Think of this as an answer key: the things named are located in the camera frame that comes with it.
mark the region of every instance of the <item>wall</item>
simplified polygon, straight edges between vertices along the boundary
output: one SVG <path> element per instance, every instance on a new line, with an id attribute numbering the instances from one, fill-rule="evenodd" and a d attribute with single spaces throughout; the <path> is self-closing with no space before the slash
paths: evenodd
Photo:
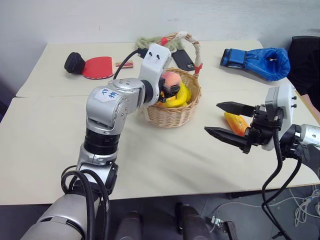
<path id="1" fill-rule="evenodd" d="M 320 36 L 319 13 L 319 0 L 1 0 L 0 81 L 16 93 L 46 43 L 134 42 L 186 30 L 200 40 L 287 47 L 292 36 Z"/>

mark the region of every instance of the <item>blue boxing glove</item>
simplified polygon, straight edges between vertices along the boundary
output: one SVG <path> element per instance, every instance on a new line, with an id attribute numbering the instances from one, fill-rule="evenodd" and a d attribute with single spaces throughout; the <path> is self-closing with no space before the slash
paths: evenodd
<path id="1" fill-rule="evenodd" d="M 284 48 L 270 47 L 251 51 L 225 49 L 220 65 L 245 69 L 268 81 L 283 79 L 290 72 L 288 53 Z"/>

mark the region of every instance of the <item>table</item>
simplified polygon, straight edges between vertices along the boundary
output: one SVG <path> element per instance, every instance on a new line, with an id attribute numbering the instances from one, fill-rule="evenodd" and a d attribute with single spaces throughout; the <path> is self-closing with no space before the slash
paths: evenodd
<path id="1" fill-rule="evenodd" d="M 195 116 L 178 128 L 156 127 L 141 112 L 129 115 L 118 145 L 118 179 L 110 198 L 261 189 L 276 167 L 274 150 L 253 146 L 248 155 L 243 154 L 237 147 L 211 137 L 204 126 L 227 127 L 224 112 L 215 107 L 216 103 L 261 104 L 267 91 L 204 91 Z M 77 163 L 84 141 L 86 100 L 86 96 L 12 100 L 0 124 L 0 205 L 49 204 L 63 194 L 60 174 Z M 299 98 L 296 103 L 293 122 L 316 125 Z M 281 186 L 296 162 L 286 159 L 269 187 Z M 303 165 L 290 186 L 315 183 L 319 183 L 316 174 Z"/>
<path id="2" fill-rule="evenodd" d="M 184 41 L 183 45 L 192 60 L 195 49 Z M 263 46 L 257 40 L 249 41 L 201 41 L 203 69 L 199 75 L 202 91 L 254 90 L 279 86 L 287 82 L 284 78 L 268 82 L 241 71 L 220 66 L 221 57 L 226 48 L 241 50 L 259 49 Z M 64 69 L 65 61 L 71 52 L 78 52 L 84 60 L 99 56 L 111 56 L 114 62 L 122 62 L 134 50 L 134 43 L 84 43 L 84 44 L 48 44 L 32 73 L 17 93 L 17 97 L 38 96 L 88 96 L 96 86 L 105 85 L 111 78 L 89 80 L 82 75 L 72 75 Z M 118 78 L 138 77 L 142 58 L 132 57 L 134 67 L 122 69 Z M 177 67 L 174 60 L 170 67 Z"/>

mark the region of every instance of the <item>gray floor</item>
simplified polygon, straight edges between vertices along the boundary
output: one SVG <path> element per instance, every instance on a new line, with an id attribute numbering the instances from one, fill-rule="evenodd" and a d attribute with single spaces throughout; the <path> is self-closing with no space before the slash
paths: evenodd
<path id="1" fill-rule="evenodd" d="M 292 190 L 295 196 L 306 197 L 311 194 L 312 187 L 298 187 Z M 290 194 L 285 190 L 274 202 L 287 197 L 290 197 Z M 143 216 L 143 240 L 182 240 L 182 236 L 176 232 L 175 203 L 190 204 L 204 219 L 209 219 L 218 205 L 230 201 L 259 205 L 262 198 L 260 194 L 237 199 L 230 199 L 228 194 L 204 194 L 113 200 L 111 236 L 115 234 L 121 218 L 127 212 L 136 210 Z M 316 203 L 314 200 L 308 208 L 311 214 L 315 214 Z M 47 208 L 48 205 L 0 206 L 0 239 L 20 239 Z M 296 205 L 293 200 L 288 200 L 272 209 L 292 240 L 320 239 L 320 219 L 308 217 L 306 223 L 294 226 Z M 260 208 L 229 204 L 221 208 L 217 215 L 225 221 L 234 222 L 239 240 L 270 240 L 278 232 Z M 216 229 L 212 236 L 214 240 L 228 240 L 228 236 L 219 229 Z"/>

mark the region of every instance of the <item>red tape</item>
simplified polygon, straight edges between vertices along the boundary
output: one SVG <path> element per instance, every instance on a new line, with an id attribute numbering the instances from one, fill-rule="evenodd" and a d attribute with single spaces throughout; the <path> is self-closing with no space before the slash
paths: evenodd
<path id="1" fill-rule="evenodd" d="M 164 46 L 168 43 L 168 39 L 166 37 L 161 38 L 161 45 Z"/>
<path id="2" fill-rule="evenodd" d="M 200 70 L 202 69 L 202 65 L 203 65 L 203 64 L 201 63 L 200 66 L 195 66 L 195 67 L 194 67 L 194 73 L 195 73 L 195 74 L 198 74 L 198 73 L 200 72 Z"/>

